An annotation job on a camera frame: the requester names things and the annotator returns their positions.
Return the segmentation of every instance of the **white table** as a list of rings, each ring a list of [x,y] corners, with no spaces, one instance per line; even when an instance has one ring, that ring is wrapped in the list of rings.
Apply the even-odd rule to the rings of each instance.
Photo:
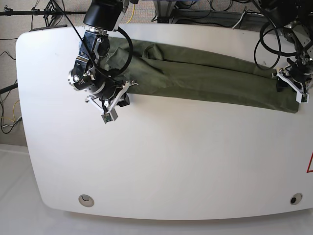
[[[132,39],[253,61],[258,33],[172,24],[121,26]],[[85,27],[78,28],[83,35]],[[274,36],[266,43],[275,48]],[[222,219],[313,207],[312,102],[289,114],[240,105],[131,95],[116,122],[74,91],[72,28],[23,34],[17,74],[25,134],[43,201],[65,211],[142,219]],[[282,49],[293,45],[282,39]],[[258,50],[267,65],[276,58]],[[280,65],[285,65],[283,58]],[[290,199],[302,193],[298,205]],[[91,208],[78,202],[91,196]]]

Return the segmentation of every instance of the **gray carpet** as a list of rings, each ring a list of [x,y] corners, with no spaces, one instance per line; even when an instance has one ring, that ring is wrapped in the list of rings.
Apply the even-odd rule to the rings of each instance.
[[[37,8],[44,9],[47,5],[47,0],[40,0]],[[36,0],[0,0],[0,8],[5,5],[13,8],[14,10],[31,10],[35,5]],[[66,11],[86,11],[90,6],[91,0],[64,0]],[[224,10],[229,6],[230,0],[213,0],[213,7],[215,10]],[[248,8],[255,10],[254,6],[247,4]],[[128,21],[132,13],[132,4],[127,11],[122,23]],[[232,12],[243,12],[245,4],[240,4],[234,2],[229,11]],[[190,9],[210,9],[210,4],[208,0],[200,0],[196,4],[190,7]],[[151,19],[155,16],[154,3],[151,0],[140,0],[135,7],[134,17],[130,23],[151,23]],[[71,15],[69,16],[74,25],[83,25],[84,15]],[[66,19],[62,19],[59,24],[67,24]],[[44,27],[45,23],[42,16],[34,16],[33,27]],[[28,32],[31,29],[31,16],[11,16],[4,17],[0,16],[0,38],[17,38],[22,33]],[[15,57],[15,42],[11,41],[0,41],[0,53],[3,51],[9,52],[13,57]],[[0,88],[9,86],[14,83],[17,79],[16,76],[16,65],[15,61],[10,59],[7,55],[2,55],[0,57]],[[15,89],[11,92],[9,97],[4,103],[5,116],[12,118],[12,106],[15,101],[19,100],[18,90]],[[15,109],[15,116],[19,117],[21,115],[20,105],[17,104]],[[13,144],[26,146],[26,139],[23,129],[23,124],[20,123],[14,127],[13,131],[4,135],[0,132],[0,143]]]

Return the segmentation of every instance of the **red warning sign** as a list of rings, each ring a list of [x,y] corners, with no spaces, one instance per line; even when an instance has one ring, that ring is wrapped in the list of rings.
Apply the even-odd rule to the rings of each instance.
[[[311,160],[310,160],[310,163],[309,163],[309,167],[308,167],[307,173],[313,172],[312,159],[313,159],[313,153],[312,153],[312,156],[311,156]]]

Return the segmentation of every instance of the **folded cloth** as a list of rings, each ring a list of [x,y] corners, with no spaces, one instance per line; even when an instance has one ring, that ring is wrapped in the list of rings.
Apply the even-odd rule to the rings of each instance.
[[[132,40],[134,55],[126,71],[116,80],[136,80],[127,91],[183,99],[239,104],[298,111],[296,94],[290,87],[276,91],[274,70],[262,71],[254,63],[208,51]],[[105,69],[124,66],[128,58],[126,39],[110,38],[110,50],[101,58]]]

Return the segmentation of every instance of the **cable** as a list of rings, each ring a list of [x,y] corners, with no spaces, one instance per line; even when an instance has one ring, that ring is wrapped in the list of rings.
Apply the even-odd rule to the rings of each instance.
[[[211,9],[212,9],[213,11],[216,11],[216,10],[214,9],[214,7],[213,7],[213,0],[211,0],[210,5],[211,5]],[[232,7],[232,5],[233,5],[233,0],[229,0],[229,6],[228,6],[225,10],[222,10],[222,11],[228,11],[228,10]]]
[[[234,26],[232,26],[232,28],[235,28],[243,20],[245,14],[246,14],[246,7],[245,7],[244,12],[241,15],[240,19],[238,20],[238,22]]]
[[[119,75],[120,75],[121,73],[123,73],[127,69],[128,65],[131,63],[134,47],[133,47],[133,43],[132,43],[131,38],[127,35],[127,33],[123,29],[121,29],[119,27],[117,29],[117,32],[119,32],[120,34],[122,34],[126,38],[128,45],[129,45],[128,58],[127,58],[125,65],[119,70]]]
[[[13,109],[12,109],[12,114],[13,114],[13,120],[14,120],[14,121],[16,121],[16,120],[15,120],[15,115],[14,115],[14,108],[15,108],[15,105],[16,105],[18,102],[19,102],[19,100],[14,103]]]
[[[191,4],[185,4],[183,2],[179,2],[179,3],[181,3],[182,5],[185,5],[185,6],[192,6],[192,5],[196,4],[197,1],[191,1]]]
[[[6,100],[6,99],[8,98],[8,96],[10,95],[11,91],[12,91],[12,90],[10,90],[9,93],[8,93],[8,94],[5,96],[5,98],[2,100],[2,103],[5,102],[5,100]]]
[[[12,120],[12,119],[9,118],[9,117],[1,117],[1,119],[7,119],[7,120],[9,120],[9,121],[11,121],[11,122],[15,122],[14,120]]]
[[[271,31],[273,31],[273,30],[274,30],[273,28],[270,29],[270,30],[268,30],[263,36],[267,35],[269,32],[271,32]],[[258,43],[256,44],[255,48],[254,48],[254,52],[253,52],[254,63],[255,63],[255,65],[256,65],[256,67],[258,67],[260,70],[263,70],[263,71],[270,70],[270,69],[274,68],[274,67],[278,64],[278,61],[279,61],[280,57],[277,57],[277,60],[276,60],[275,64],[274,64],[273,66],[271,66],[270,68],[268,68],[268,69],[262,68],[262,67],[258,64],[258,62],[256,61],[256,50],[257,50],[257,48],[258,48],[260,42],[261,42],[261,41],[259,40]]]
[[[214,22],[197,22],[197,21],[192,21],[192,20],[189,20],[189,19],[180,19],[180,20],[176,21],[175,23],[177,24],[179,21],[189,21],[189,22],[193,22],[193,23],[196,23],[196,24],[215,24],[215,25],[218,25],[218,26],[224,27],[224,28],[232,27],[232,25],[223,25],[223,24],[214,23]]]
[[[245,17],[246,17],[247,14],[255,14],[255,15],[258,15],[258,16],[263,16],[262,14],[260,14],[260,12],[256,12],[256,11],[252,11],[252,10],[247,10],[247,11],[245,12],[245,14],[244,14],[243,19],[242,19],[241,22],[239,23],[238,29],[240,29],[241,24],[242,24],[242,22],[244,21],[244,19],[245,19]]]
[[[127,24],[132,20],[134,13],[135,13],[135,4],[133,4],[133,12],[132,12],[131,18],[126,22]]]
[[[4,51],[0,54],[0,56],[2,56],[3,54],[7,54],[12,60],[16,60],[15,58],[13,58],[12,55],[10,55],[7,51]]]
[[[251,2],[251,0],[247,0],[247,1],[232,0],[232,1],[235,1],[235,2],[238,2],[238,3],[243,3],[243,4]]]
[[[11,129],[9,130],[9,131],[7,131],[7,132],[5,132],[4,130],[3,130],[3,120],[4,120],[4,107],[3,107],[3,104],[2,104],[2,102],[0,102],[0,105],[1,105],[1,108],[2,108],[2,114],[1,114],[1,122],[0,122],[0,128],[1,128],[1,131],[4,133],[4,134],[9,134],[12,130],[13,130],[13,128],[14,128],[14,126],[17,124],[17,123],[19,123],[20,121],[22,121],[22,118],[20,119],[20,120],[18,120],[18,121],[16,121],[16,122],[13,122],[13,125],[11,126]]]
[[[264,42],[264,31],[265,29],[269,26],[269,22],[266,22],[262,28],[260,29],[260,41],[261,41],[261,44],[262,46],[269,52],[275,54],[275,55],[278,55],[278,51],[276,50],[273,50],[272,48],[268,47],[265,42]],[[297,55],[297,52],[293,52],[293,53],[285,53],[285,52],[280,52],[281,53],[281,56],[285,56],[285,57],[291,57],[291,56],[296,56]]]
[[[33,7],[34,9],[36,8],[36,6],[38,5],[39,2],[40,2],[40,0],[36,1],[35,6]],[[31,24],[30,24],[31,30],[33,30],[33,20],[34,20],[34,15],[31,16]]]
[[[210,3],[209,0],[207,0],[207,2],[208,2],[209,5],[210,5],[210,11],[209,11],[209,13],[208,13],[207,15],[205,15],[205,16],[202,16],[202,17],[188,17],[188,16],[184,16],[184,15],[182,15],[182,14],[180,14],[180,15],[183,16],[183,17],[189,18],[189,19],[194,19],[194,20],[206,18],[206,17],[208,17],[208,16],[211,14],[211,12],[212,12],[212,4]]]
[[[51,0],[51,1],[53,1],[54,4],[56,4],[56,6],[59,8],[59,10],[63,13],[63,15],[65,16],[65,18],[66,18],[66,19],[68,20],[68,22],[70,23],[70,25],[73,27],[75,33],[77,34],[77,36],[79,37],[80,41],[82,42],[82,44],[83,44],[84,47],[86,48],[86,51],[87,51],[87,53],[88,53],[89,58],[91,58],[91,56],[90,56],[90,55],[91,55],[91,52],[90,52],[89,48],[87,47],[86,43],[85,43],[84,40],[81,38],[81,36],[79,35],[79,33],[78,33],[78,31],[76,30],[75,26],[73,25],[72,21],[68,18],[68,16],[66,15],[66,13],[60,8],[60,6],[56,3],[55,0]],[[116,84],[123,85],[123,83],[114,80],[112,77],[107,76],[107,75],[105,74],[107,71],[106,71],[106,70],[103,70],[103,69],[100,68],[100,67],[98,67],[98,66],[96,65],[96,63],[94,62],[94,60],[91,59],[91,62],[92,62],[92,65],[95,67],[95,69],[96,69],[101,75],[103,75],[105,78],[111,80],[112,82],[114,82],[114,83],[116,83]]]
[[[157,11],[155,11],[155,12],[156,12],[156,14],[155,14],[155,16],[152,18],[151,22],[157,21],[157,19],[156,19],[156,17],[157,17]]]
[[[16,40],[18,38],[0,38],[0,40]]]
[[[64,5],[64,1],[62,0],[62,5],[63,5],[63,10],[65,11],[65,5]],[[62,18],[63,18],[63,15],[61,16],[61,18],[59,19],[59,21],[55,24],[55,26],[57,26],[59,23],[60,23],[60,21],[62,20]]]
[[[22,116],[20,116],[20,117],[16,120],[16,123],[17,123],[17,122],[20,122],[20,121],[21,121],[21,118],[22,118]],[[4,127],[9,127],[9,126],[14,126],[14,124],[6,124],[6,125],[2,126],[2,128],[4,128]]]
[[[274,32],[275,32],[275,35],[276,35],[276,37],[277,37],[278,55],[277,55],[276,62],[275,62],[270,68],[268,68],[268,69],[263,69],[263,68],[260,67],[259,64],[256,62],[256,58],[254,59],[255,65],[256,65],[259,69],[261,69],[261,70],[263,70],[263,71],[266,71],[266,70],[270,70],[270,69],[274,68],[274,67],[278,64],[278,62],[279,62],[279,60],[280,60],[281,52],[282,52],[282,45],[281,45],[281,43],[280,43],[280,38],[279,38],[279,35],[278,35],[278,32],[277,32],[277,29],[276,29],[275,25],[273,24],[273,22],[270,20],[270,18],[267,16],[267,14],[265,14],[265,13],[263,12],[263,10],[259,7],[259,5],[256,3],[255,0],[251,0],[251,2],[255,5],[255,7],[264,15],[264,17],[265,17],[265,18],[268,20],[268,22],[272,25],[273,30],[274,30]],[[256,47],[255,47],[255,49],[254,49],[254,55],[256,54],[256,49],[257,49],[257,46],[258,46],[258,45],[259,45],[259,42],[257,43],[257,45],[256,45]]]
[[[86,11],[66,11],[67,15],[84,15]],[[61,11],[0,11],[0,16],[61,16]]]

